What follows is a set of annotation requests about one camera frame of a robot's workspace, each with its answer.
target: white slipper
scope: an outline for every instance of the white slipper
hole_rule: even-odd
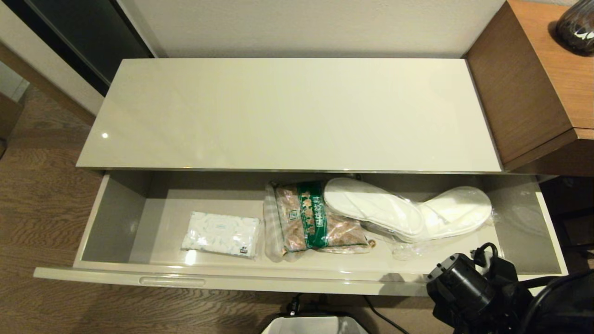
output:
[[[335,211],[418,242],[472,232],[491,215],[491,201],[480,189],[457,187],[425,203],[414,203],[374,185],[350,178],[331,179],[324,201]]]

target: green label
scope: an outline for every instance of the green label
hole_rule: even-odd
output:
[[[297,191],[307,246],[313,248],[328,246],[328,224],[321,183],[300,183],[297,185]]]

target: wooden cabinet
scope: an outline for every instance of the wooden cabinet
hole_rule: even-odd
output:
[[[594,58],[554,40],[566,10],[508,1],[467,54],[506,171],[594,175]]]

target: glossy cabinet top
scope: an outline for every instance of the glossy cabinet top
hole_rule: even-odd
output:
[[[127,59],[77,166],[501,171],[463,59]]]

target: white drawer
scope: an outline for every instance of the white drawer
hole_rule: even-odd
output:
[[[483,189],[494,224],[408,261],[377,241],[368,254],[308,251],[295,262],[180,251],[192,211],[262,217],[270,180],[315,174],[112,171],[103,179],[73,268],[37,268],[35,277],[126,285],[338,294],[426,295],[424,279],[453,253],[499,246],[521,279],[566,275],[557,237],[534,177],[525,175],[362,174],[363,180],[424,201],[458,185]]]

